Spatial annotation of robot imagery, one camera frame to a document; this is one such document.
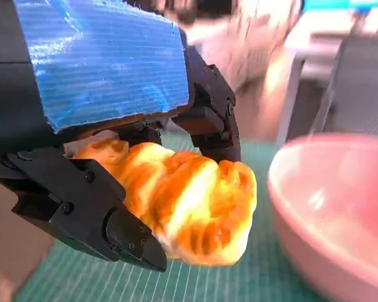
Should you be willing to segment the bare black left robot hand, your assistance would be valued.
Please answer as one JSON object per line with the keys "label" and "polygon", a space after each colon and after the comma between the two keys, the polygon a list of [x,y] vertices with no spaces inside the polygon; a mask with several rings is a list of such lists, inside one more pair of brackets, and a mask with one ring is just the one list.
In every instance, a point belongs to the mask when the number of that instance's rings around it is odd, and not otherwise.
{"label": "bare black left robot hand", "polygon": [[214,160],[239,161],[234,93],[171,20],[121,1],[0,1],[0,184],[13,212],[99,259],[163,272],[125,189],[64,144],[113,130],[161,141],[171,118]]}

